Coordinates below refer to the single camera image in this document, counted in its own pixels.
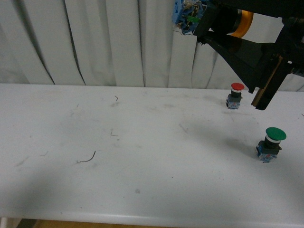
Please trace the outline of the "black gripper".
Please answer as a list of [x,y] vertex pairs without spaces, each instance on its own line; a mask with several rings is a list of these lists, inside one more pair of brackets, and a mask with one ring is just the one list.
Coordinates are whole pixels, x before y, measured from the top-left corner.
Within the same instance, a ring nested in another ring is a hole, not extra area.
[[288,74],[304,75],[304,1],[216,2],[222,6],[284,18],[284,26],[274,43],[256,43],[218,33],[198,37],[198,42],[210,45],[223,57],[250,93],[258,88],[251,105],[258,110],[265,110]]

